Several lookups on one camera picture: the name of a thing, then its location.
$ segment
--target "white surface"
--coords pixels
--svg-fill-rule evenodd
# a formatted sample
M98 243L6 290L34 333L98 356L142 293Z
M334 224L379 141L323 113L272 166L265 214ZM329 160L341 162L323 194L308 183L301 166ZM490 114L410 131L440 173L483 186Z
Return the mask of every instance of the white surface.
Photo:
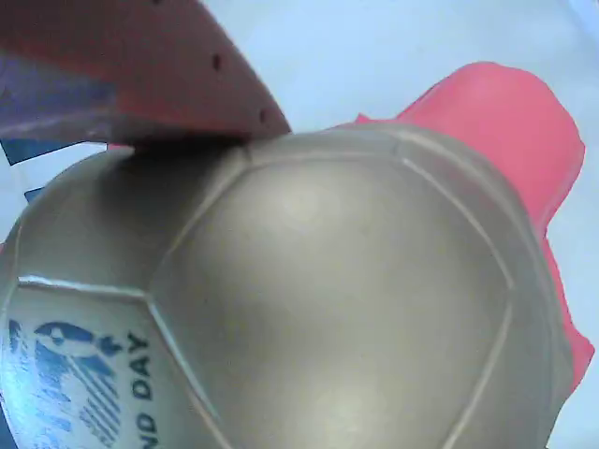
M23 191L29 192L45 186L58 173L81 159L105 150L106 144L103 143L78 143L19 162L12 167L12 170Z
M593 11L593 0L572 0ZM297 131L390 117L456 68L532 71L574 116L587 157L549 228L578 328L599 347L599 52L567 0L208 0ZM592 29L588 17L585 26ZM599 355L551 449L599 448Z

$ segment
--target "pink object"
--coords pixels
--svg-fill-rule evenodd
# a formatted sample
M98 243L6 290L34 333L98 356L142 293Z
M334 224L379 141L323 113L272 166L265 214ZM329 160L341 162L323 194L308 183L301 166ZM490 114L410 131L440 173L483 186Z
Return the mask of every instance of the pink object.
M584 144L574 121L535 75L493 63L467 65L442 80L392 120L457 138L487 158L512 182L543 246L562 305L578 386L594 348L575 328L560 273L549 248L547 226L582 167Z

